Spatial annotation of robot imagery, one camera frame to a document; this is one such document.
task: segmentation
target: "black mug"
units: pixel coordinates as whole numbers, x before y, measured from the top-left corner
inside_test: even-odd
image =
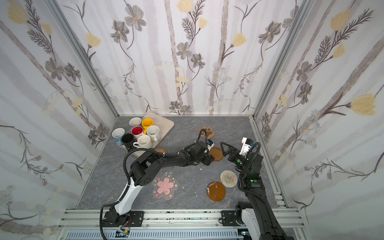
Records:
[[[127,133],[121,138],[122,143],[124,144],[125,148],[128,150],[128,152],[132,151],[133,149],[136,149],[133,146],[133,143],[135,142],[135,138],[132,134]]]

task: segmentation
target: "beige tray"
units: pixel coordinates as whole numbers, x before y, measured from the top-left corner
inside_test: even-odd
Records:
[[[161,140],[165,137],[165,135],[167,135],[167,133],[173,128],[175,123],[169,119],[166,119],[165,117],[157,115],[156,113],[147,113],[141,120],[144,120],[146,118],[151,118],[153,120],[153,124],[158,126],[161,132],[160,140],[158,142],[152,142],[152,148],[155,148],[159,144],[159,142],[161,142]],[[116,142],[116,144],[127,151],[124,145],[120,146],[118,142]],[[137,151],[133,154],[139,157],[143,153],[144,151]]]

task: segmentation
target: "pink flower coaster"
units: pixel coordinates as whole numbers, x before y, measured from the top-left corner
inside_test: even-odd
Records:
[[[179,182],[173,179],[170,173],[165,173],[161,178],[153,180],[153,196],[155,198],[171,199],[173,197],[173,191],[179,187]]]

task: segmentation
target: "gray marble surface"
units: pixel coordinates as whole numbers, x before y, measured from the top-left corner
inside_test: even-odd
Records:
[[[165,148],[168,153],[177,152],[178,149],[193,143],[202,126],[212,127],[215,136],[211,139],[216,145],[226,142],[240,149],[241,139],[248,137],[255,139],[248,117],[166,117],[175,122],[175,126],[157,145],[156,148]],[[118,117],[113,129],[123,127],[129,129],[131,117]],[[127,179],[125,177],[122,161],[127,151],[116,145],[110,137],[97,162],[88,185],[79,202],[77,209],[99,209],[102,204],[114,202],[121,194]],[[131,155],[127,166],[136,159]],[[234,170],[234,164],[224,157],[221,161],[212,162],[210,166],[200,163],[197,166],[167,167],[160,170],[157,177],[171,173],[178,180],[179,187],[174,191],[170,200],[157,199],[152,195],[154,187],[146,185],[137,196],[132,209],[224,209],[234,208],[238,201],[248,201],[245,194],[237,186],[226,187],[225,198],[214,202],[207,196],[207,185],[213,181],[220,181],[220,174],[224,170]],[[277,208],[268,175],[264,167],[260,175],[266,187],[267,198],[272,208]]]

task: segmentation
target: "wallpaper panel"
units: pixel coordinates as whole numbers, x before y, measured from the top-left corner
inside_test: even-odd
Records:
[[[257,117],[319,239],[382,239],[384,3],[315,1]]]
[[[58,0],[120,114],[250,114],[301,1]]]
[[[114,117],[44,1],[2,1],[0,29],[0,239],[51,239]]]

